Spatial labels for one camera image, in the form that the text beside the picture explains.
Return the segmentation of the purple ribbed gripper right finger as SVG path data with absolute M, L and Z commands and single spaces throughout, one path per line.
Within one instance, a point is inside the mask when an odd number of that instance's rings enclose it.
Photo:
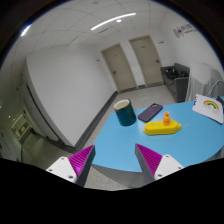
M 135 144 L 135 155 L 146 184 L 183 169 L 171 155 L 161 155 L 140 144 Z

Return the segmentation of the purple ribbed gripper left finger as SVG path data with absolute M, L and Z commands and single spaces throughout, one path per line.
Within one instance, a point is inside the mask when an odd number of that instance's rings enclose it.
M 70 157 L 58 158 L 47 171 L 83 187 L 95 157 L 95 146 L 91 145 Z

